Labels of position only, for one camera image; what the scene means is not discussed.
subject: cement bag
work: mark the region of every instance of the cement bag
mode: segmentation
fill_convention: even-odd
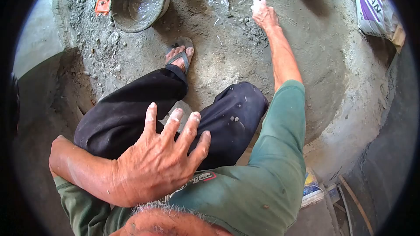
[[[392,41],[398,52],[405,41],[405,32],[388,0],[356,0],[357,24],[367,35]]]

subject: cement mortar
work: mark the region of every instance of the cement mortar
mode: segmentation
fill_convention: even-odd
[[[271,101],[270,49],[251,18],[251,0],[171,0],[166,14],[141,35],[121,34],[109,16],[95,17],[95,2],[55,0],[54,10],[62,41],[80,50],[96,99],[163,67],[168,43],[181,35],[193,40],[195,55],[188,75],[190,91],[175,107],[199,111],[239,81],[256,85]],[[386,99],[388,56],[383,40],[369,41],[359,34],[354,0],[267,3],[276,9],[302,72],[305,160],[328,181],[339,169],[349,169],[376,137],[382,111],[391,102]],[[68,73],[73,78],[80,75]]]

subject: right hand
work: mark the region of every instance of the right hand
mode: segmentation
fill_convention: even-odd
[[[199,112],[191,113],[185,128],[174,141],[183,111],[175,109],[161,134],[156,133],[157,105],[153,102],[146,112],[144,131],[137,142],[117,160],[114,182],[123,187],[123,195],[130,207],[168,195],[185,185],[207,157],[211,142],[209,131],[204,131],[196,148],[187,156],[197,136],[201,120]]]
[[[265,0],[253,0],[252,18],[260,28],[266,30],[273,26],[279,26],[278,17],[273,7],[267,7]]]

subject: wooden stick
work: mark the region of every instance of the wooden stick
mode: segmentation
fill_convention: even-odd
[[[344,213],[347,213],[346,212],[346,209],[344,209],[343,207],[341,207],[337,202],[334,202],[333,205],[336,206],[337,209],[339,209],[340,211],[342,211]]]
[[[366,216],[365,211],[363,210],[362,206],[360,205],[359,200],[356,198],[356,195],[354,195],[354,192],[352,191],[352,189],[349,187],[349,185],[347,184],[347,182],[344,180],[343,176],[340,174],[339,175],[339,179],[341,181],[341,183],[344,185],[344,187],[346,187],[347,191],[349,192],[350,196],[352,197],[354,203],[356,203],[357,208],[360,211],[360,214],[362,214],[363,219],[365,220],[367,229],[369,230],[370,236],[373,236],[373,229],[372,226],[370,225],[369,219]]]

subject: bucket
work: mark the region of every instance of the bucket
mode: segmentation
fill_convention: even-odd
[[[158,20],[169,6],[169,0],[111,0],[115,27],[126,33],[141,32]]]

